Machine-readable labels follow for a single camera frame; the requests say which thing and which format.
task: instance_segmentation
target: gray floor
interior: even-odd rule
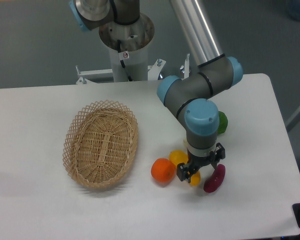
[[[97,30],[80,32],[68,1],[0,2],[0,88],[74,84],[77,64],[82,71],[110,68]],[[246,74],[270,76],[287,120],[300,104],[300,22],[286,14],[283,0],[204,2],[226,55]],[[149,63],[160,57],[166,75],[177,73],[189,48],[169,2],[141,0],[141,10],[156,29]],[[300,123],[289,137],[300,169]]]

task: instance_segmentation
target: white table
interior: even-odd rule
[[[0,89],[0,240],[220,240],[300,233],[291,205],[300,175],[270,79],[245,75],[212,100],[227,114],[225,180],[206,194],[150,169],[184,149],[185,131],[156,96],[158,82]],[[126,104],[139,124],[134,165],[118,187],[89,191],[62,165],[76,113],[100,100]],[[201,169],[210,176],[212,167]]]

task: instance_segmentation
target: yellow lemon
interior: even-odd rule
[[[174,150],[170,153],[169,160],[174,164],[176,168],[179,163],[186,164],[188,162],[188,155],[182,150]]]
[[[196,174],[192,175],[190,185],[197,186],[199,185],[200,181],[201,181],[201,174],[199,171],[197,171]]]

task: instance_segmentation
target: warning sticker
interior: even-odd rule
[[[129,59],[130,55],[128,51],[123,51],[119,53],[119,59],[120,60],[125,60],[125,59]]]

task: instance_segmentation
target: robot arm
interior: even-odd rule
[[[178,165],[177,175],[181,181],[190,181],[201,167],[212,164],[216,168],[220,159],[225,158],[223,146],[216,143],[218,108],[207,99],[237,84],[242,79],[243,70],[235,58],[225,57],[202,0],[170,0],[170,3],[199,72],[185,80],[177,76],[166,77],[157,94],[186,130],[189,160]],[[112,22],[114,26],[111,30],[115,32],[111,32],[115,36],[112,38],[124,43],[127,50],[137,50],[146,44],[135,45],[134,40],[134,36],[140,38],[145,35],[145,28],[131,27],[140,19],[139,0],[73,0],[70,6],[81,29],[92,30]]]
[[[187,79],[166,77],[158,87],[162,103],[186,130],[188,163],[179,164],[177,175],[188,180],[201,167],[216,168],[225,158],[225,149],[216,144],[219,115],[207,100],[237,84],[243,76],[235,58],[226,58],[205,13],[201,0],[170,0],[189,43],[199,72]]]

